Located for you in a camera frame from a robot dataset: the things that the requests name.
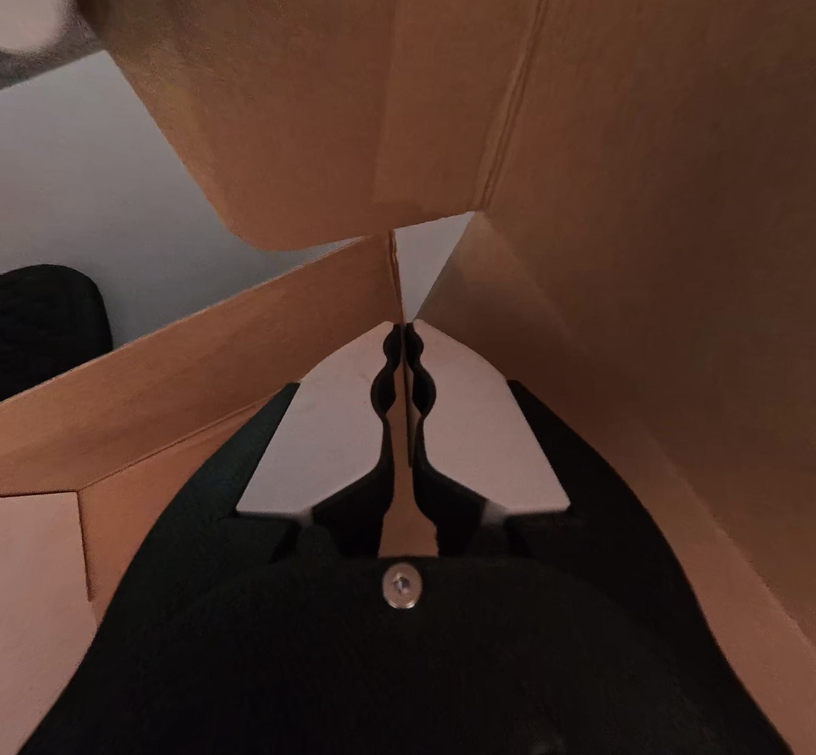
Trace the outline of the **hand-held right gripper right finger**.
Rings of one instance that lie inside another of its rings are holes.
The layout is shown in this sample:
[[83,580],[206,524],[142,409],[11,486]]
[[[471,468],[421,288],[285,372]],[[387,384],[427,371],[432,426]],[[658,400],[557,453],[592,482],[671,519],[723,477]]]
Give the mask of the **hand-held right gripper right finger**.
[[439,556],[518,517],[563,517],[570,498],[509,382],[425,321],[405,328],[405,394],[414,501]]

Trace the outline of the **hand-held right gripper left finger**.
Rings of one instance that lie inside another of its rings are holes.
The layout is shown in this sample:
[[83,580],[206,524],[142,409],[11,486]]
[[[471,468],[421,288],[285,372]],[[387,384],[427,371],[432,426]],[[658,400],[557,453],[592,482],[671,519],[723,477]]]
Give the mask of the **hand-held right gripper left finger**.
[[237,505],[245,517],[325,528],[344,556],[377,556],[394,496],[388,412],[402,328],[384,321],[299,382]]

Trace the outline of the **white cardboard box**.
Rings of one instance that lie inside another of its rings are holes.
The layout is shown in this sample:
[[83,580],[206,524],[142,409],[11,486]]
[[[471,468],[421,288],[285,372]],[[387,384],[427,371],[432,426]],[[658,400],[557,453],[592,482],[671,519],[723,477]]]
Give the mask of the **white cardboard box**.
[[[814,753],[814,0],[16,10],[85,19],[230,233],[330,250],[2,401],[9,753]],[[566,515],[438,555],[415,320]],[[238,514],[384,321],[377,556]]]

